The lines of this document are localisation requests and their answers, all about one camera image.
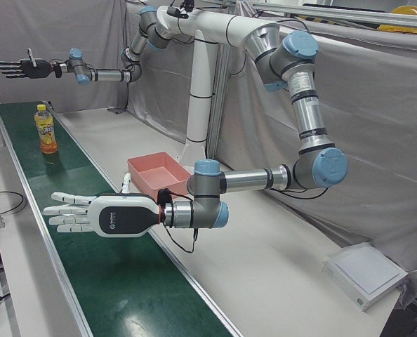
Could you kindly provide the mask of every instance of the white support column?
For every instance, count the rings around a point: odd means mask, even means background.
[[[183,152],[179,156],[179,162],[183,166],[193,167],[195,161],[206,158],[205,146],[218,47],[219,43],[206,39],[204,33],[200,30],[196,31],[194,35],[187,139]]]

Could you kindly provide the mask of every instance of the white box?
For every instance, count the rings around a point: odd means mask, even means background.
[[[331,256],[323,271],[365,311],[398,287],[407,273],[369,244],[347,247]]]

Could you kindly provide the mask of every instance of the plastic bin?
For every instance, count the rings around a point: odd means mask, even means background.
[[[138,189],[157,200],[162,188],[178,194],[188,194],[187,179],[190,173],[166,152],[130,158],[127,161],[132,181]]]

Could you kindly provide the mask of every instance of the conveyor belt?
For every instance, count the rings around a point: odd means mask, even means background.
[[[0,105],[0,120],[11,139],[8,146],[38,208],[56,205],[50,198],[56,191],[113,192],[59,123],[59,151],[40,152],[34,124],[39,103]],[[94,336],[231,336],[148,234],[104,239],[94,233],[59,234],[50,226],[47,230]]]

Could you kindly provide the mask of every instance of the juice bottle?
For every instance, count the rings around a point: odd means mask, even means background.
[[[46,110],[45,104],[37,105],[34,120],[40,136],[40,150],[46,154],[56,152],[57,142],[54,136],[53,115]]]

